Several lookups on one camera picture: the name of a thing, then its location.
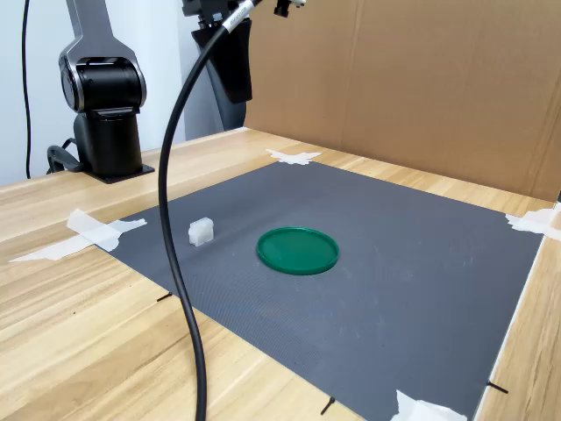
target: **brown cardboard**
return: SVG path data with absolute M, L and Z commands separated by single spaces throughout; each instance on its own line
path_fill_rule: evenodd
M 252 14 L 246 126 L 557 198 L 560 2 L 275 3 Z

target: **light wood tabletop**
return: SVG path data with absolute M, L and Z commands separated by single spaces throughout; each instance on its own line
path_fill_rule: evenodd
M 174 147 L 170 199 L 228 180 L 283 153 L 412 189 L 523 215 L 552 203 L 240 129 Z M 159 151 L 144 153 L 158 167 Z M 179 420 L 195 411 L 195 366 L 181 304 L 91 246 L 57 261 L 8 263 L 73 236 L 79 208 L 109 223 L 157 205 L 157 175 L 105 185 L 84 174 L 0 189 L 0 418 Z M 197 313 L 213 420 L 360 419 L 217 322 Z M 486 388 L 484 420 L 561 419 L 561 243 L 545 239 Z

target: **white plastic block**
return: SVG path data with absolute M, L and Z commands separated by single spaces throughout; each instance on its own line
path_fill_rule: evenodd
M 199 247 L 214 238 L 214 222 L 210 218 L 199 219 L 189 227 L 189 243 Z

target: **black cable with coiled end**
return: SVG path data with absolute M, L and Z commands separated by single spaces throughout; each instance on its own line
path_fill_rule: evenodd
M 29 98 L 27 97 L 27 60 L 25 58 L 25 42 L 27 38 L 27 15 L 29 12 L 29 0 L 24 3 L 24 21 L 21 28 L 21 74 L 24 84 L 24 102 L 25 102 L 25 123 L 27 127 L 27 153 L 25 155 L 25 175 L 32 178 L 30 174 L 30 163 L 32 158 L 32 118 L 29 112 Z
M 177 260 L 177 254 L 175 253 L 174 239 L 172 237 L 172 229 L 169 223 L 169 211 L 167 208 L 167 165 L 169 163 L 169 153 L 172 148 L 172 142 L 174 140 L 175 129 L 185 107 L 185 103 L 195 86 L 195 82 L 202 70 L 207 64 L 209 57 L 212 55 L 213 50 L 217 47 L 222 39 L 228 35 L 228 31 L 221 26 L 217 32 L 214 34 L 212 39 L 210 39 L 207 46 L 201 51 L 201 55 L 197 59 L 195 65 L 191 69 L 187 80 L 183 84 L 181 93 L 175 102 L 174 109 L 167 123 L 166 134 L 164 136 L 164 143 L 161 147 L 160 155 L 160 170 L 158 175 L 158 198 L 160 201 L 160 220 L 161 229 L 164 235 L 164 244 L 166 246 L 167 258 L 169 259 L 169 265 L 172 269 L 172 275 L 174 276 L 175 288 L 181 300 L 181 305 L 183 306 L 183 312 L 185 313 L 185 318 L 187 319 L 187 324 L 191 332 L 191 340 L 193 341 L 193 352 L 195 354 L 195 368 L 196 368 L 196 421 L 203 421 L 206 418 L 207 412 L 207 374 L 206 367 L 204 363 L 204 352 L 202 350 L 201 334 L 199 332 L 199 327 L 196 324 L 195 313 L 191 307 L 191 302 L 189 301 L 189 296 L 183 283 L 183 277 L 181 276 L 181 269 L 179 266 L 179 261 Z

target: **green petri dish lid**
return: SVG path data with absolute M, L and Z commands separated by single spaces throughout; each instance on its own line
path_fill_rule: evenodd
M 257 242 L 257 254 L 271 269 L 284 274 L 315 275 L 335 266 L 339 247 L 323 232 L 287 226 L 263 234 Z

